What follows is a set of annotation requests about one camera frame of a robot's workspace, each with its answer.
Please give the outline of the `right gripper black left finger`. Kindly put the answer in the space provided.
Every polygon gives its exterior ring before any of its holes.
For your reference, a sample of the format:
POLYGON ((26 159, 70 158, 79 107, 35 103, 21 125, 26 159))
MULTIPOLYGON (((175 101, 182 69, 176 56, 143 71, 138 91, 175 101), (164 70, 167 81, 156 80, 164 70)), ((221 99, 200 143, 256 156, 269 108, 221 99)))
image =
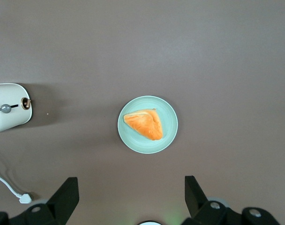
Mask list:
POLYGON ((46 203, 35 204, 13 218, 0 211, 0 225, 65 225, 78 203, 78 179, 69 177, 46 203))

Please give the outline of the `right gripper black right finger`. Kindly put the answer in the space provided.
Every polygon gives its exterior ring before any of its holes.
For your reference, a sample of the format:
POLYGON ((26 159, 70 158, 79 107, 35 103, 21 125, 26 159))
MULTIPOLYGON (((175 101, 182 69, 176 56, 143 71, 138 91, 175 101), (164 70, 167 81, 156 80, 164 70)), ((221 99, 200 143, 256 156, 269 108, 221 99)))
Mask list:
POLYGON ((190 217, 184 225, 278 225, 268 211, 246 207, 239 214, 217 200, 208 200, 194 176, 185 177, 185 202, 190 217))

